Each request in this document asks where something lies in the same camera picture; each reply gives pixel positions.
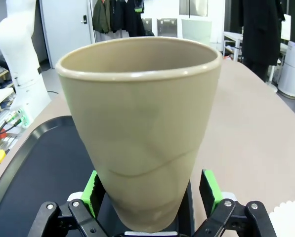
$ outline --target door handle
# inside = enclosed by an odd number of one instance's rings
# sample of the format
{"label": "door handle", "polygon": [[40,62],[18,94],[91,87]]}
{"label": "door handle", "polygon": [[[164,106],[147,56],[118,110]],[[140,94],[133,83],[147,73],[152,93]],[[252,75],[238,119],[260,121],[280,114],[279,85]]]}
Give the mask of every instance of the door handle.
{"label": "door handle", "polygon": [[82,23],[84,23],[84,24],[87,24],[88,23],[88,21],[87,21],[87,15],[84,15],[84,20],[82,21]]}

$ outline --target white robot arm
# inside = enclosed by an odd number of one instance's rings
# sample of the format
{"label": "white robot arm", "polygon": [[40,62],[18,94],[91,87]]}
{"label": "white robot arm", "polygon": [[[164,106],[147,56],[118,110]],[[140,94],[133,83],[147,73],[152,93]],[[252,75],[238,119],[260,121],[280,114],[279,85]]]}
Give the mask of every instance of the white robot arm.
{"label": "white robot arm", "polygon": [[0,50],[16,91],[11,109],[19,111],[29,125],[50,102],[31,39],[36,0],[6,0],[6,5],[8,17],[0,22]]}

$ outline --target gray floor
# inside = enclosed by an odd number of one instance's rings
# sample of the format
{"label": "gray floor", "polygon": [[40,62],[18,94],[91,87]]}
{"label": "gray floor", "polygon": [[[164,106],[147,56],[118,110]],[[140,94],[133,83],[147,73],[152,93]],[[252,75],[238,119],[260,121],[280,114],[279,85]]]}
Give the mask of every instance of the gray floor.
{"label": "gray floor", "polygon": [[[63,91],[58,75],[54,69],[42,72],[42,76],[48,91],[55,91],[59,93]],[[295,112],[295,99],[288,99],[279,93],[277,94],[292,109],[292,111]],[[49,95],[51,99],[56,96],[54,93],[50,93]]]}

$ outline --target white door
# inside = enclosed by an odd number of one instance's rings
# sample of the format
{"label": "white door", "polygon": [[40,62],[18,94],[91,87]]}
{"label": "white door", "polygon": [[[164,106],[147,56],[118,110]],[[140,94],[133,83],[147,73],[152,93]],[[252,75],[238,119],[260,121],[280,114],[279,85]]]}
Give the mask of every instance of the white door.
{"label": "white door", "polygon": [[91,44],[89,1],[40,0],[40,5],[48,58],[54,68],[65,54]]}

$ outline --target person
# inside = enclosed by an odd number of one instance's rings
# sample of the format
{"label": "person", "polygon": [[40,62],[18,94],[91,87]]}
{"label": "person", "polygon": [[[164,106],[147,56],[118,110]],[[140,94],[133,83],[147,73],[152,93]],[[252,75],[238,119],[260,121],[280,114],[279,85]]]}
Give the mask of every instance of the person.
{"label": "person", "polygon": [[243,64],[266,82],[268,67],[277,65],[280,54],[280,0],[240,0],[240,26],[244,26]]}

